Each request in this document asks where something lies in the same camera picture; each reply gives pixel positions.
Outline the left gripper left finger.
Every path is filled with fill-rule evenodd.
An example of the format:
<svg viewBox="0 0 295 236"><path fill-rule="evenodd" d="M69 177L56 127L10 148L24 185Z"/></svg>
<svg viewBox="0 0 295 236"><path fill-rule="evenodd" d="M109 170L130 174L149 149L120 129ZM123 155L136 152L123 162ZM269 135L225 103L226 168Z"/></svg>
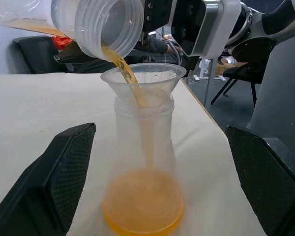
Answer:
<svg viewBox="0 0 295 236"><path fill-rule="evenodd" d="M66 236L85 182L95 123L57 134L0 203L0 236Z"/></svg>

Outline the brown package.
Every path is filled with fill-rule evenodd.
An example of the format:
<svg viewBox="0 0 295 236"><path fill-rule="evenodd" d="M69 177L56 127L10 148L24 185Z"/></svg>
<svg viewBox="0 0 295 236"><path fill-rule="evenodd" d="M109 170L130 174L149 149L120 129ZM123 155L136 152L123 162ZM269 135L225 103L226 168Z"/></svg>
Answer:
<svg viewBox="0 0 295 236"><path fill-rule="evenodd" d="M241 67L245 64L246 62L238 62L232 56L219 57L218 63L216 65L215 75L223 75L227 69Z"/></svg>

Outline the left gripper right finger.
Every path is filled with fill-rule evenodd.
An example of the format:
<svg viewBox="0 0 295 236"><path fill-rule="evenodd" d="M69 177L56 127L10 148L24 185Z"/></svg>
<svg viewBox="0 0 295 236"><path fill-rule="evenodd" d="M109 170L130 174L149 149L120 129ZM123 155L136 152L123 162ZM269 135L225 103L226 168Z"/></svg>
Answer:
<svg viewBox="0 0 295 236"><path fill-rule="evenodd" d="M240 185L267 236L295 236L295 154L279 139L227 126Z"/></svg>

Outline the red plastic bag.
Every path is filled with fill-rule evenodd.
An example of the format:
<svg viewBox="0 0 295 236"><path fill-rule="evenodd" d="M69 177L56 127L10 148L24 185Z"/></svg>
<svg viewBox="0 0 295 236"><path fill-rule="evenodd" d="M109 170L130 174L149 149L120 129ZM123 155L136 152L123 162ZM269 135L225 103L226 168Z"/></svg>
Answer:
<svg viewBox="0 0 295 236"><path fill-rule="evenodd" d="M73 42L72 39L70 39L69 37L64 37L64 36L52 36L51 37L55 47L57 48L58 51L63 50L64 48L66 48L70 43Z"/></svg>

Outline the person in dark clothing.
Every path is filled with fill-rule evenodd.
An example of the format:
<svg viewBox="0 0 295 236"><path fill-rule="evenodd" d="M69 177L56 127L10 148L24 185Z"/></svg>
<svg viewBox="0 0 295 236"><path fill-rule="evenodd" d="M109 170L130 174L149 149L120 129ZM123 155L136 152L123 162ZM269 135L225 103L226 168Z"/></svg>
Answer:
<svg viewBox="0 0 295 236"><path fill-rule="evenodd" d="M143 53L153 54L175 54L169 43L162 39L157 39L152 35L146 35L145 43L138 42L134 48ZM98 62L88 62L83 64L71 64L73 66L73 73L88 74L88 73L103 73L109 69L115 68L112 62L99 59Z"/></svg>

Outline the black office chair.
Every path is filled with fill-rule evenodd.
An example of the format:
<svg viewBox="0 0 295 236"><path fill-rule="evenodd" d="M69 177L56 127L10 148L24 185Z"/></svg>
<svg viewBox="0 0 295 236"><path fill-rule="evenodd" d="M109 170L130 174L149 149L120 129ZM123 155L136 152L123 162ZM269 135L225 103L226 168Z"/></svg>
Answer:
<svg viewBox="0 0 295 236"><path fill-rule="evenodd" d="M31 74L67 73L64 64L56 62L59 52L50 36L21 37L13 40Z"/></svg>

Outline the black chair with thin legs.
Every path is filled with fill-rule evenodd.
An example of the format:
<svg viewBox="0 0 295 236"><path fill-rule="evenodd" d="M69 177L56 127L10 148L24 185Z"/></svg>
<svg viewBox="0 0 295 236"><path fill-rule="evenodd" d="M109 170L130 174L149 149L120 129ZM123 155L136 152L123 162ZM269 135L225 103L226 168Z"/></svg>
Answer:
<svg viewBox="0 0 295 236"><path fill-rule="evenodd" d="M237 81L245 81L250 83L252 98L254 106L256 105L257 95L256 95L256 84L261 84L266 65L255 64L255 63L246 63L240 67L233 67L227 69L223 76L229 78L225 85L220 89L216 96L212 99L211 105L219 98L220 95L226 96L227 92L234 86Z"/></svg>

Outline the clear plastic jar pouring liquid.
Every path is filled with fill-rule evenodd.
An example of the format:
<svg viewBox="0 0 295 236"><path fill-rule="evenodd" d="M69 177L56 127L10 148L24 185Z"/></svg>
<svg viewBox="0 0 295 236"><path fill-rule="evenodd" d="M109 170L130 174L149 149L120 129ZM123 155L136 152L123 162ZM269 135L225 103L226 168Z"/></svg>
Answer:
<svg viewBox="0 0 295 236"><path fill-rule="evenodd" d="M110 61L110 48L126 57L142 33L141 0L0 0L0 25L67 36L88 56Z"/></svg>

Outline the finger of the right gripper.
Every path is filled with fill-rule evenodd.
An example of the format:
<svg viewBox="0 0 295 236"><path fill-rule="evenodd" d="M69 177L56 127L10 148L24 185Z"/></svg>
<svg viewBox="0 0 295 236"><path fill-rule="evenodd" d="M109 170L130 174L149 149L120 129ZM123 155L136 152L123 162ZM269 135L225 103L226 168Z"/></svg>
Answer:
<svg viewBox="0 0 295 236"><path fill-rule="evenodd" d="M86 55L75 41L72 41L67 47L55 55L54 59L60 64L83 64L99 61L98 58L92 58Z"/></svg>

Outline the translucent plastic funnel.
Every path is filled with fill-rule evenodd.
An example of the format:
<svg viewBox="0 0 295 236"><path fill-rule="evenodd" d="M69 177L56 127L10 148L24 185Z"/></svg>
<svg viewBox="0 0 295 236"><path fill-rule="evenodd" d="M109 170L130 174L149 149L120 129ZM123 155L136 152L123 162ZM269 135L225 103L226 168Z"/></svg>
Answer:
<svg viewBox="0 0 295 236"><path fill-rule="evenodd" d="M132 106L151 108L167 103L186 69L169 63L132 64L130 68L137 79L127 82L118 68L104 72L101 79L116 96Z"/></svg>

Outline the white table leg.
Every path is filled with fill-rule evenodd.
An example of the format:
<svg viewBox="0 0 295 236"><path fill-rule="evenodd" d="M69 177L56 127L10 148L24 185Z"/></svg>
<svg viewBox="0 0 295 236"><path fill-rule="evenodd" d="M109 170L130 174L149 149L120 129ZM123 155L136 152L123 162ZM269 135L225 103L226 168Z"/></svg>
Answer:
<svg viewBox="0 0 295 236"><path fill-rule="evenodd" d="M200 62L200 77L203 77L204 71L205 71L205 61L206 59L202 59ZM207 80L207 85L206 85L206 92L205 92L205 99L204 99L204 107L207 105L207 97L208 97L208 92L209 92L209 86L212 81L214 81L215 78L215 72L216 72L216 66L218 63L218 58L213 58L210 59L210 65L208 69L208 80Z"/></svg>

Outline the clear plastic carafe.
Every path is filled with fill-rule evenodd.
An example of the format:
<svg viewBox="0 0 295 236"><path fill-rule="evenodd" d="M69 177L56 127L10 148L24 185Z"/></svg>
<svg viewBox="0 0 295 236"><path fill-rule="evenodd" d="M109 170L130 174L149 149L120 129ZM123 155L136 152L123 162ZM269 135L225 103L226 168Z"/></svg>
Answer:
<svg viewBox="0 0 295 236"><path fill-rule="evenodd" d="M178 236L186 210L172 142L174 100L150 107L115 99L116 149L102 201L118 236Z"/></svg>

